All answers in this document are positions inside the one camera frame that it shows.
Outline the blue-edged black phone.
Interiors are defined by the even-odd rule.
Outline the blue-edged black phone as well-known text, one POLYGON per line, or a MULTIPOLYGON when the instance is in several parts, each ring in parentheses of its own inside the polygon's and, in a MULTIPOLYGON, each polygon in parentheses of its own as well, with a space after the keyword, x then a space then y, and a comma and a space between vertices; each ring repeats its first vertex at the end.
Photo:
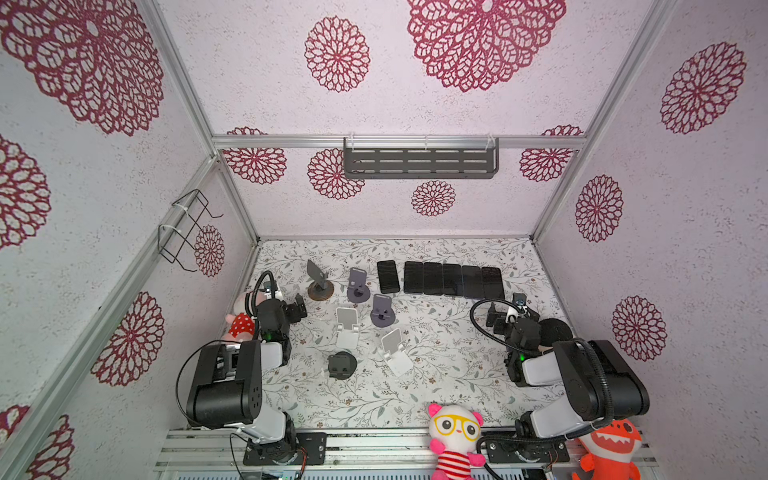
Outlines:
POLYGON ((479 266, 463 265, 461 267, 463 297, 467 299, 483 299, 484 286, 482 269, 479 266))

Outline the teal-edged black phone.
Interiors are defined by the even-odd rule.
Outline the teal-edged black phone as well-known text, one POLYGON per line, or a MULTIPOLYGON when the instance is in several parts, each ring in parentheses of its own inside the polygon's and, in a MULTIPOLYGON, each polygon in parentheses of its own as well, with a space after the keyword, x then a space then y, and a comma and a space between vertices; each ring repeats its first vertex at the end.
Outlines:
POLYGON ((442 292, 446 296, 464 296, 462 266, 445 263, 442 265, 442 292))

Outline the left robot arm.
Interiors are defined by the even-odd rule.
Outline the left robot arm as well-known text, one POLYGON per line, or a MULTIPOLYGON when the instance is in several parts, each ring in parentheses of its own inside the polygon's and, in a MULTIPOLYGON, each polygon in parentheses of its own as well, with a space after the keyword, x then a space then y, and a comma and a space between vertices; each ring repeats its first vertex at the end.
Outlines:
POLYGON ((189 394, 179 405, 189 424, 235 429, 275 456, 297 450, 290 416, 264 399, 263 375, 289 363, 290 327, 306 317, 301 295, 292 303, 258 290, 240 295, 224 335, 193 354, 189 394))

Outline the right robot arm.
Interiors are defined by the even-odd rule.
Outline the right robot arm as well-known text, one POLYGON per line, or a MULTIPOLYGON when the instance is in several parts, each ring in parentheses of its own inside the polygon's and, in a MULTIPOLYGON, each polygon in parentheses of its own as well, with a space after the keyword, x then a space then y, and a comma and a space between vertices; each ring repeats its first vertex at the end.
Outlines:
POLYGON ((564 388, 562 397, 516 420, 513 436, 494 440, 559 443, 649 411, 648 390, 610 341, 574 337, 542 351, 542 322, 519 301, 480 300, 469 319, 483 336, 505 347, 504 364, 515 385, 564 388))

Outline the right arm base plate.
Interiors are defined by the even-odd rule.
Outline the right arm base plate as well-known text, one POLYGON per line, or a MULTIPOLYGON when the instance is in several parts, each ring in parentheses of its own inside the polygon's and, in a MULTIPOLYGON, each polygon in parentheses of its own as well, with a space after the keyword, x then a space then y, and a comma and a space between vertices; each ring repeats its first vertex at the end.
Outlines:
POLYGON ((570 461, 564 441, 518 437, 511 429, 485 431, 478 445, 485 449, 491 464, 550 464, 570 461))

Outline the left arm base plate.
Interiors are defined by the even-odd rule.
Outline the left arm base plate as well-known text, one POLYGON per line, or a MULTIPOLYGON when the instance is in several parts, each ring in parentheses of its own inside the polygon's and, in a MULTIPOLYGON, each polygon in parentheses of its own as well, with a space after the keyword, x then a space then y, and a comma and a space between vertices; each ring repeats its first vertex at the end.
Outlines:
POLYGON ((255 444, 250 442, 243 458, 245 466, 316 466, 323 465, 328 435, 324 432, 289 432, 282 440, 255 444))

